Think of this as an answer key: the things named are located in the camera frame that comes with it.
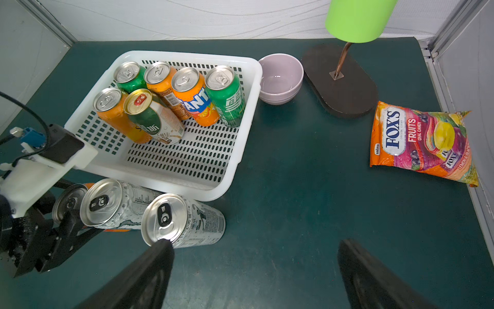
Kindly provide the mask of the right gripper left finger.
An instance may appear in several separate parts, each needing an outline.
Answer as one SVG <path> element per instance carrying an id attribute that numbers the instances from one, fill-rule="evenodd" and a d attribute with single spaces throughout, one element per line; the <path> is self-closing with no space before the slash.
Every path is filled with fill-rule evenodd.
<path id="1" fill-rule="evenodd" d="M 174 249 L 161 239 L 77 308 L 161 308 L 167 293 Z"/>

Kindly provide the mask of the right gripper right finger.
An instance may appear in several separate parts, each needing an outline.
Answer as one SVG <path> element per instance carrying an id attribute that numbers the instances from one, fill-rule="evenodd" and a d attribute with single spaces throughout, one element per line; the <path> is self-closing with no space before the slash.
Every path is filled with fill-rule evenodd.
<path id="1" fill-rule="evenodd" d="M 351 308 L 436 308 L 354 239 L 338 246 L 338 266 Z"/>

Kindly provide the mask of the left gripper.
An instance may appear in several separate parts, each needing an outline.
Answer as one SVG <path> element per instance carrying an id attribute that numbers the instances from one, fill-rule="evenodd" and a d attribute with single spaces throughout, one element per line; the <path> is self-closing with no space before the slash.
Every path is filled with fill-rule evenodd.
<path id="1" fill-rule="evenodd" d="M 14 218 L 8 200 L 1 196 L 1 265 L 11 277 L 27 274 L 35 266 L 40 273 L 54 269 L 103 232 L 85 228 L 76 210 L 66 212 L 53 229 L 53 220 L 45 215 L 54 203 L 55 196 L 49 191 L 23 217 Z"/>

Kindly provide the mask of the orange Fanta can front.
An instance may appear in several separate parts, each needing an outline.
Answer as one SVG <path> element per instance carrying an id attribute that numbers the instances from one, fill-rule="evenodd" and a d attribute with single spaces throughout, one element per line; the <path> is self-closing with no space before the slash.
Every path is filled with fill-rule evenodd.
<path id="1" fill-rule="evenodd" d="M 75 184 L 65 189 L 63 193 L 57 198 L 54 208 L 52 210 L 52 217 L 55 223 L 60 224 L 65 213 L 68 211 L 76 210 L 80 213 L 80 207 L 84 195 L 94 184 Z"/>

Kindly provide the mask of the white Monster can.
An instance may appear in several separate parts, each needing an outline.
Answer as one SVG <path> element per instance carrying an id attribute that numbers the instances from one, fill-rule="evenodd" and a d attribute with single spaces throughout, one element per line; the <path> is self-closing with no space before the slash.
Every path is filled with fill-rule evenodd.
<path id="1" fill-rule="evenodd" d="M 95 183 L 84 195 L 84 225 L 104 230 L 140 230 L 144 211 L 162 192 L 112 178 Z"/>
<path id="2" fill-rule="evenodd" d="M 222 212 L 177 194 L 162 194 L 146 208 L 141 233 L 152 246 L 167 239 L 174 248 L 213 245 L 223 236 L 226 220 Z"/>

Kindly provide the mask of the white perforated plastic basket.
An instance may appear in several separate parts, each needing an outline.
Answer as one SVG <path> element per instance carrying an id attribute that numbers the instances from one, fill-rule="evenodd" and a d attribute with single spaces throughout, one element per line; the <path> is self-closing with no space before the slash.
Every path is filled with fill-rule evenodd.
<path id="1" fill-rule="evenodd" d="M 238 127 L 216 122 L 204 127 L 190 118 L 180 121 L 157 95 L 147 90 L 136 95 L 120 91 L 118 69 L 148 69 L 158 61 L 171 68 L 193 68 L 206 75 L 217 66 L 232 69 L 240 81 L 246 107 Z M 169 51 L 129 51 L 102 74 L 65 128 L 97 150 L 86 171 L 123 180 L 162 193 L 174 193 L 202 202 L 224 195 L 242 161 L 244 148 L 261 91 L 261 64 L 252 58 Z M 151 140 L 133 142 L 102 119 L 112 103 L 129 108 Z"/>

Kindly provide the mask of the orange soda can yellow band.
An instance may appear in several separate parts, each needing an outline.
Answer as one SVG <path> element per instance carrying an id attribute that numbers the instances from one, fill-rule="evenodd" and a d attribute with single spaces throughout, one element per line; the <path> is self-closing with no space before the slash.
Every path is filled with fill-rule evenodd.
<path id="1" fill-rule="evenodd" d="M 134 143 L 145 144 L 152 137 L 132 122 L 124 111 L 128 94 L 118 88 L 105 88 L 93 100 L 93 108 L 98 116 Z"/>

